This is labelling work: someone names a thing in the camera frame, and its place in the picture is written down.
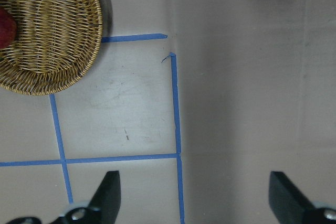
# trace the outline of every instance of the metal screw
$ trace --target metal screw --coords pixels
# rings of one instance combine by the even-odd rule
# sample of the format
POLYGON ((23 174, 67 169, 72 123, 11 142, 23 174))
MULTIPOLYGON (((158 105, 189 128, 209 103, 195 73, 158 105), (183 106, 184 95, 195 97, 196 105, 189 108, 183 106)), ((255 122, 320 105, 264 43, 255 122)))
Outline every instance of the metal screw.
POLYGON ((326 209, 324 211, 324 216, 328 219, 328 220, 336 220, 336 211, 332 210, 332 209, 326 209))
POLYGON ((84 215, 85 215, 85 208, 79 208, 71 215, 71 218, 72 220, 80 220, 81 218, 84 217, 84 215))

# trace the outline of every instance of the red fruit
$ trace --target red fruit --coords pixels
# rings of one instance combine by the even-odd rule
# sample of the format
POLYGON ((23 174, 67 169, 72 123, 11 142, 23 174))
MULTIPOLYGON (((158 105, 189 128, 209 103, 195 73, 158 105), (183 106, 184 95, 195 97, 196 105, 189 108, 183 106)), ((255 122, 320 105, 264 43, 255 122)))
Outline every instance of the red fruit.
POLYGON ((15 39, 16 23, 11 14, 0 7, 0 49, 8 47, 15 39))

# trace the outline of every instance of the blue tape line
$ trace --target blue tape line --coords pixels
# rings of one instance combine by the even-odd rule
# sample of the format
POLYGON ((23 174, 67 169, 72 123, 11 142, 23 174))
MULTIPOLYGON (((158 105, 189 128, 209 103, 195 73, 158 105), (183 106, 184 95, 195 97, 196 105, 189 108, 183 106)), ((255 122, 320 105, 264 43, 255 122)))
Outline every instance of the blue tape line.
POLYGON ((179 108, 179 91, 177 88, 177 63, 176 54, 172 52, 169 54, 172 65, 172 85, 173 85, 173 105, 174 105, 174 121, 175 121, 175 139, 176 152, 181 154, 181 127, 180 127, 180 108, 179 108))
POLYGON ((109 42, 126 42, 126 41, 151 40, 151 39, 166 39, 167 37, 168 36, 165 34, 139 34, 128 36, 103 37, 101 39, 101 42, 109 43, 109 42))
POLYGON ((170 53, 172 67, 172 86, 173 86, 173 104, 175 120, 175 139, 177 152, 177 186, 178 186, 178 203, 180 206, 180 222, 184 224, 184 199, 183 199, 183 177, 182 177, 182 159, 181 159, 181 126, 180 126, 180 108, 179 108, 179 91, 177 88, 177 63, 176 54, 170 53))
POLYGON ((67 163, 80 164, 80 163, 98 163, 98 162, 131 161, 131 160, 146 160, 146 159, 165 159, 176 157, 177 154, 172 153, 172 154, 156 154, 156 155, 120 156, 120 157, 73 158, 73 159, 67 159, 67 163))
POLYGON ((177 187, 178 187, 178 203, 180 206, 180 222, 184 224, 184 199, 183 199, 183 177, 182 177, 182 159, 177 157, 177 187))
POLYGON ((70 204, 72 204, 74 202, 74 199, 72 197, 72 191, 71 191, 71 184, 70 184, 70 178, 69 178, 69 173, 68 173, 67 161, 66 161, 66 158, 65 158, 61 129, 60 129, 60 126, 59 126, 55 95, 51 94, 49 97, 50 97, 51 110, 53 112, 56 139, 57 139, 57 144, 58 144, 60 162, 62 164, 65 186, 66 186, 67 195, 68 195, 68 201, 69 201, 70 204))
POLYGON ((59 165, 59 164, 61 164, 61 160, 15 161, 15 162, 0 162, 0 167, 31 166, 31 165, 59 165))

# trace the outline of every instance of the blue painter's tape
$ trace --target blue painter's tape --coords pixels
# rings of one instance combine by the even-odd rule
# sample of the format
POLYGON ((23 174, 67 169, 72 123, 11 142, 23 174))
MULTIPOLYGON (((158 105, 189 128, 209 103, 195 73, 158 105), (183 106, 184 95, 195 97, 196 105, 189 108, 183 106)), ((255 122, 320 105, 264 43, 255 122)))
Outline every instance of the blue painter's tape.
POLYGON ((180 127, 180 108, 179 108, 179 91, 177 88, 177 63, 176 54, 172 52, 169 54, 172 65, 172 85, 173 85, 173 105, 174 105, 174 121, 175 121, 175 139, 176 152, 181 154, 181 127, 180 127))
POLYGON ((173 86, 173 105, 174 105, 174 120, 175 120, 175 139, 177 152, 177 185, 178 185, 178 203, 180 206, 180 222, 184 224, 184 199, 183 199, 183 177, 182 177, 182 159, 181 159, 181 126, 180 126, 180 108, 179 108, 179 91, 177 87, 177 62, 176 54, 170 53, 172 67, 172 86, 173 86))
POLYGON ((156 154, 156 155, 139 155, 139 156, 120 156, 120 157, 93 157, 93 158, 74 158, 67 159, 68 164, 79 163, 97 163, 97 162, 113 162, 113 161, 131 161, 131 160, 146 160, 146 159, 165 159, 176 158, 177 154, 156 154))
POLYGON ((61 164, 61 160, 15 161, 15 162, 0 162, 0 167, 32 166, 32 165, 59 165, 59 164, 61 164))
POLYGON ((66 158, 65 158, 62 134, 61 134, 60 126, 59 126, 55 95, 51 94, 49 96, 49 98, 50 98, 51 110, 53 112, 56 139, 57 139, 57 144, 58 144, 60 161, 61 161, 61 164, 62 164, 65 186, 66 186, 67 195, 68 195, 68 201, 69 201, 70 204, 72 204, 74 202, 74 199, 72 197, 72 191, 71 191, 71 184, 70 184, 70 178, 69 178, 69 173, 68 173, 67 161, 66 161, 66 158))
POLYGON ((178 186, 178 203, 180 207, 180 222, 184 224, 184 199, 183 199, 183 176, 181 156, 177 157, 177 186, 178 186))
POLYGON ((138 41, 138 40, 151 40, 151 39, 167 39, 165 34, 139 34, 139 35, 128 35, 128 36, 114 36, 114 37, 103 37, 101 39, 102 43, 109 42, 126 42, 126 41, 138 41))

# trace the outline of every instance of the woven basket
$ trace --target woven basket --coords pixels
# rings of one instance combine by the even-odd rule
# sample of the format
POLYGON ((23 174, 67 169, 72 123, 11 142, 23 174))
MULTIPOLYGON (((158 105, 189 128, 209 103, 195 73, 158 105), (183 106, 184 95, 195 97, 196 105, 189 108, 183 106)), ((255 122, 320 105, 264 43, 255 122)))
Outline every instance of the woven basket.
POLYGON ((0 86, 46 95, 80 80, 101 44, 99 0, 0 0, 14 16, 17 39, 0 50, 0 86))

